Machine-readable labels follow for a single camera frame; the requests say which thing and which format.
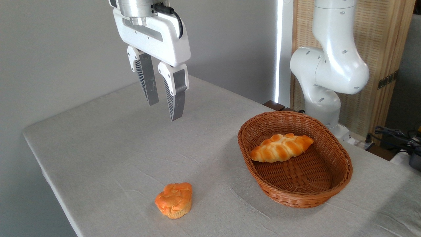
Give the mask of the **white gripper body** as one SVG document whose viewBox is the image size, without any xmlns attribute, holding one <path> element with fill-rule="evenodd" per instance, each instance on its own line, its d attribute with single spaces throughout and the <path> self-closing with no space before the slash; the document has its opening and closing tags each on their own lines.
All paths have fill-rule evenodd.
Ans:
<svg viewBox="0 0 421 237">
<path fill-rule="evenodd" d="M 180 66 L 191 58 L 187 31 L 178 38 L 176 17 L 158 13 L 147 17 L 145 26 L 139 26 L 121 15 L 119 9 L 114 9 L 113 14 L 119 35 L 128 45 L 171 66 Z"/>
</svg>

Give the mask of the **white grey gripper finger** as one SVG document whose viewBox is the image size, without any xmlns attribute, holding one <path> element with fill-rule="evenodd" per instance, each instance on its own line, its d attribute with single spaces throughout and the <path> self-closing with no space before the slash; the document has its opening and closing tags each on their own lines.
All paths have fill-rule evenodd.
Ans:
<svg viewBox="0 0 421 237">
<path fill-rule="evenodd" d="M 127 55 L 131 70 L 138 75 L 143 93 L 149 106 L 158 103 L 159 97 L 155 81 L 152 57 L 131 45 L 129 45 L 127 48 Z"/>
<path fill-rule="evenodd" d="M 186 90 L 189 89 L 187 66 L 171 66 L 160 62 L 158 70 L 163 76 L 170 119 L 175 121 L 182 117 L 184 112 Z"/>
</svg>

